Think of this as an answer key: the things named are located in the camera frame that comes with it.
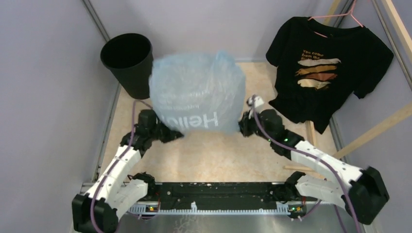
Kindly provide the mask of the light blue plastic trash bag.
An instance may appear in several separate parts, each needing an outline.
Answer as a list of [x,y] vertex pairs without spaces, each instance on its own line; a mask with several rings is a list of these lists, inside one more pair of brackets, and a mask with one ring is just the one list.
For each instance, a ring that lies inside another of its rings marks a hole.
[[156,59],[149,88],[154,111],[170,129],[181,133],[239,130],[246,76],[226,52]]

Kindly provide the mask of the black plastic trash bin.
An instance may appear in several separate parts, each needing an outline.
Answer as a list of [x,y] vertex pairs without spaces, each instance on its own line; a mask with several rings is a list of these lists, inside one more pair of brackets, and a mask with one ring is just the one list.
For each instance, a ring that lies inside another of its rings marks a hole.
[[100,59],[124,88],[137,100],[149,98],[149,77],[153,68],[153,46],[138,33],[125,33],[110,39],[101,49]]

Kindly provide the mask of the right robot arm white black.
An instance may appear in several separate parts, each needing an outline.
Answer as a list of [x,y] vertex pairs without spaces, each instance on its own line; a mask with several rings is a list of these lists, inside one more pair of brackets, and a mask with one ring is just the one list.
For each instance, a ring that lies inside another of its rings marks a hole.
[[362,169],[319,150],[304,137],[285,129],[274,109],[242,114],[239,121],[244,137],[253,134],[269,141],[272,150],[286,159],[313,169],[322,178],[295,172],[285,186],[291,200],[313,197],[345,209],[357,222],[370,225],[389,201],[380,172],[369,166]]

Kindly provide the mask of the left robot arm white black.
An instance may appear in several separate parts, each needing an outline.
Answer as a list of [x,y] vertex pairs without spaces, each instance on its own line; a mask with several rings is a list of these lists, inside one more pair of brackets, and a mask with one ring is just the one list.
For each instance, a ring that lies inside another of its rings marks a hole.
[[115,233],[119,221],[138,200],[154,198],[154,178],[147,173],[124,180],[154,141],[168,143],[183,135],[162,123],[154,110],[132,118],[132,129],[121,140],[106,170],[84,193],[72,200],[73,228],[79,233]]

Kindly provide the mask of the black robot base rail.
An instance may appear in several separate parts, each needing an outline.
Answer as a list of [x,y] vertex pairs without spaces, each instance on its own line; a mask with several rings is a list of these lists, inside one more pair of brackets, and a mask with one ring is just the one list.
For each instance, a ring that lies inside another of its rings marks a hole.
[[141,218],[171,215],[302,216],[317,200],[279,182],[156,183],[127,211]]

